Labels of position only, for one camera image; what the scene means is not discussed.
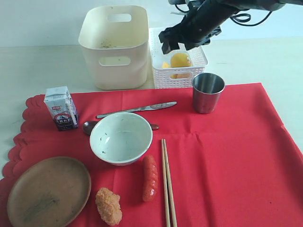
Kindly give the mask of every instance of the white basket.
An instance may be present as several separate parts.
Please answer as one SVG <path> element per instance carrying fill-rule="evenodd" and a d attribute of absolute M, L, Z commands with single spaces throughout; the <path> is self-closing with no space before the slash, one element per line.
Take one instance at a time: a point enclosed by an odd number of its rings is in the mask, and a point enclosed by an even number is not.
<path fill-rule="evenodd" d="M 162 44 L 159 40 L 159 33 L 164 31 L 165 28 L 150 28 L 149 29 L 149 45 L 152 61 L 152 73 L 155 88 L 172 88 L 172 87 L 192 87 L 192 78 L 205 71 L 205 67 L 208 65 L 208 60 L 204 54 L 201 46 L 186 51 L 184 44 L 179 44 L 180 50 L 174 50 L 169 54 L 162 53 Z M 177 52 L 186 52 L 193 66 L 186 68 L 170 68 L 163 69 L 163 62 L 170 63 L 172 55 Z M 189 74 L 189 77 L 182 79 L 172 79 L 173 74 Z"/>
<path fill-rule="evenodd" d="M 147 12 L 139 6 L 101 6 L 83 22 L 79 44 L 96 87 L 133 89 L 147 79 Z"/>

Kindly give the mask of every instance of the hot dog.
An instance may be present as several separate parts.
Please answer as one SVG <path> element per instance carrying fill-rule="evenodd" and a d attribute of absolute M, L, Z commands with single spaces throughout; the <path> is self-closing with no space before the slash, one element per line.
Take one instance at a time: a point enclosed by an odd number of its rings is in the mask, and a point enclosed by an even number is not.
<path fill-rule="evenodd" d="M 152 155 L 147 155 L 143 159 L 144 183 L 143 183 L 143 201 L 152 201 L 157 194 L 158 189 L 158 171 L 156 161 Z"/>

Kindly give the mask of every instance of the wooden plate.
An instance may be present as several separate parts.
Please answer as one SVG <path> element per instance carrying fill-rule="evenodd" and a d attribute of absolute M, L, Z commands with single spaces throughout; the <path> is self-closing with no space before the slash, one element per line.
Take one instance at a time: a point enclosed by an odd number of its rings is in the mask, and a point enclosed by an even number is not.
<path fill-rule="evenodd" d="M 86 167 L 70 157 L 43 160 L 23 173 L 8 199 L 14 227 L 64 227 L 84 208 L 91 180 Z"/>

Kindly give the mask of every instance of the ceramic bowl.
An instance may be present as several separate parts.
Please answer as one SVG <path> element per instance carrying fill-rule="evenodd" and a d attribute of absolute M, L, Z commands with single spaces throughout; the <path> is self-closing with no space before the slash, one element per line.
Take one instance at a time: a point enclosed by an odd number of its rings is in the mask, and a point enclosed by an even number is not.
<path fill-rule="evenodd" d="M 114 113 L 99 121 L 89 143 L 94 154 L 116 166 L 138 160 L 152 143 L 150 124 L 135 113 Z"/>

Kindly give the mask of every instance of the red tablecloth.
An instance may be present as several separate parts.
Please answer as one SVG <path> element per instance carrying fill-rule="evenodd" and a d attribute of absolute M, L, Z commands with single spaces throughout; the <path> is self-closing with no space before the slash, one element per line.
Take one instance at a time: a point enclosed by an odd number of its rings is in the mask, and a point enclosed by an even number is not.
<path fill-rule="evenodd" d="M 26 121 L 3 169 L 1 227 L 10 226 L 6 203 L 14 182 L 33 164 L 54 156 L 80 160 L 92 179 L 89 201 L 70 227 L 107 226 L 94 202 L 100 187 L 121 196 L 119 226 L 165 226 L 162 138 L 167 141 L 180 227 L 303 226 L 303 156 L 259 83 L 227 86 L 208 115 L 194 112 L 190 88 L 72 94 L 80 124 L 97 114 L 178 101 L 171 108 L 138 112 L 160 126 L 146 153 L 154 155 L 160 173 L 152 202 L 142 202 L 142 159 L 124 167 L 99 160 L 81 127 L 57 130 L 43 98 L 27 100 Z"/>

